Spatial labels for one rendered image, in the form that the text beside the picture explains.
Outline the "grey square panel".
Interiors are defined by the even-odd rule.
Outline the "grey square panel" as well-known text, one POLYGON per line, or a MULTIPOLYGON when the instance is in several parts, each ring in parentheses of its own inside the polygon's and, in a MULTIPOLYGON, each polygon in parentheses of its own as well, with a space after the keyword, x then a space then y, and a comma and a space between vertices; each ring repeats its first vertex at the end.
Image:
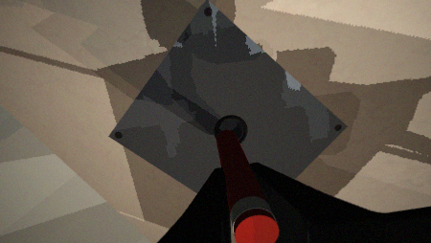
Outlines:
POLYGON ((108 137, 198 193, 221 131, 296 179, 346 127, 206 0, 108 137))

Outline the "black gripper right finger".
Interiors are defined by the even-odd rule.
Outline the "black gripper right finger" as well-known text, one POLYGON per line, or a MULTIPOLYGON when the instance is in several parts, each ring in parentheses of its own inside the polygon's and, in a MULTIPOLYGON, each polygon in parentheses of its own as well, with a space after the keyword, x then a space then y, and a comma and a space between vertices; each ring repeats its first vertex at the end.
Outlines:
POLYGON ((431 243, 431 207, 374 212, 250 164, 279 227, 274 243, 431 243))

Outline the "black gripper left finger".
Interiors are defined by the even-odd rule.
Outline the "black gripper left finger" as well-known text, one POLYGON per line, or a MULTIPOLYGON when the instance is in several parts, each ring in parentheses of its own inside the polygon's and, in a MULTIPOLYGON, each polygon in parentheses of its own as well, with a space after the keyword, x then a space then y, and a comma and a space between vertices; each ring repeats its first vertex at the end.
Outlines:
POLYGON ((184 213, 157 243, 231 243, 223 167, 214 169, 184 213))

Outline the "dark red peg with grey band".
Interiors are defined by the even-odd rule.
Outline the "dark red peg with grey band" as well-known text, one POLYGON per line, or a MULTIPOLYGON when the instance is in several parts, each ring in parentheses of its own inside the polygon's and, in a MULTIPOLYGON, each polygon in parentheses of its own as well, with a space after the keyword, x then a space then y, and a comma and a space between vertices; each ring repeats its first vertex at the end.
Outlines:
POLYGON ((237 243, 274 243, 279 227, 237 135, 231 130, 221 131, 216 144, 237 243))

